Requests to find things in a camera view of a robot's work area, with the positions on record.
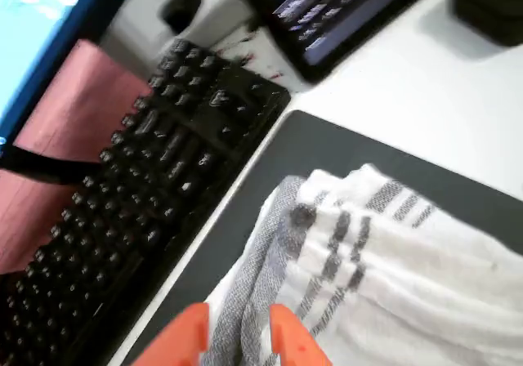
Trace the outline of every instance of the white fabric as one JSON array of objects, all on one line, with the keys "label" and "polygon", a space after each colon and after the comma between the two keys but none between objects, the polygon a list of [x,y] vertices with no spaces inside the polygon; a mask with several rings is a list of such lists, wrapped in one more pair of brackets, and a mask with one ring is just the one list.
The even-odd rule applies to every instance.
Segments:
[{"label": "white fabric", "polygon": [[[330,192],[318,207],[299,258],[287,266],[276,303],[291,310],[299,307],[311,280],[322,275],[340,213],[349,212],[351,224],[337,249],[341,265],[332,282],[322,281],[302,321],[310,331],[317,326],[336,294],[346,288],[360,265],[365,266],[358,289],[342,292],[330,323],[315,338],[333,364],[523,364],[523,257],[440,209],[413,230],[415,221],[431,207],[423,198],[416,200],[402,223],[394,222],[391,219],[402,204],[415,194],[407,188],[382,213],[367,209],[369,199],[390,181],[369,165],[344,180],[322,171],[312,173],[300,199],[312,202],[315,190]],[[257,225],[269,210],[270,197]],[[369,240],[359,260],[352,261],[365,217],[371,218]],[[244,258],[245,253],[209,296],[211,310],[220,309]],[[269,355],[266,326],[260,359]]]}]

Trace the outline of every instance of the blue monitor frame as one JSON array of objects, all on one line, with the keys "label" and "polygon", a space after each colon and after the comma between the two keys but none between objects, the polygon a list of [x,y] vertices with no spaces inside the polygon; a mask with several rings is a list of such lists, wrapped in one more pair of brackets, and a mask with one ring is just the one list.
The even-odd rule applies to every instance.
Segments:
[{"label": "blue monitor frame", "polygon": [[79,39],[99,42],[123,0],[78,0],[0,123],[2,148],[13,144],[52,79]]}]

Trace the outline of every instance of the black mouse pad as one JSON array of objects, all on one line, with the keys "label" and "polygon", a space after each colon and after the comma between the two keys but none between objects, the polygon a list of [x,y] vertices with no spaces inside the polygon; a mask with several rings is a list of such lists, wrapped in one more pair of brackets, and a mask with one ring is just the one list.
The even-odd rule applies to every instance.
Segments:
[{"label": "black mouse pad", "polygon": [[307,177],[316,168],[346,176],[365,163],[373,163],[381,172],[417,190],[458,219],[523,253],[523,202],[297,111],[285,120],[123,364],[131,364],[189,304],[205,300],[243,252],[260,206],[285,176]]}]

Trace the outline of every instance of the white desk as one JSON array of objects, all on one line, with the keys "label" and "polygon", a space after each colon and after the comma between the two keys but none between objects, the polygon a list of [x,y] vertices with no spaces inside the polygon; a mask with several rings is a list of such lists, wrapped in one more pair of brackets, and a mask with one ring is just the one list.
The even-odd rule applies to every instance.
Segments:
[{"label": "white desk", "polygon": [[[454,20],[446,1],[417,3],[323,83],[296,95],[287,112],[306,111],[523,199],[523,47],[485,41]],[[110,365],[125,358],[277,127]]]}]

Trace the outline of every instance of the monitor screen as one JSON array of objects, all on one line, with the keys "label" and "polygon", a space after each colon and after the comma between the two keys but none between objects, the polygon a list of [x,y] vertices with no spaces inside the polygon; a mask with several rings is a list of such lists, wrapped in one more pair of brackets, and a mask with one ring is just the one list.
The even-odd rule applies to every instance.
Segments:
[{"label": "monitor screen", "polygon": [[0,156],[80,39],[98,42],[123,0],[0,0]]},{"label": "monitor screen", "polygon": [[0,123],[77,2],[0,0]]},{"label": "monitor screen", "polygon": [[413,0],[250,0],[306,75],[332,67]]}]

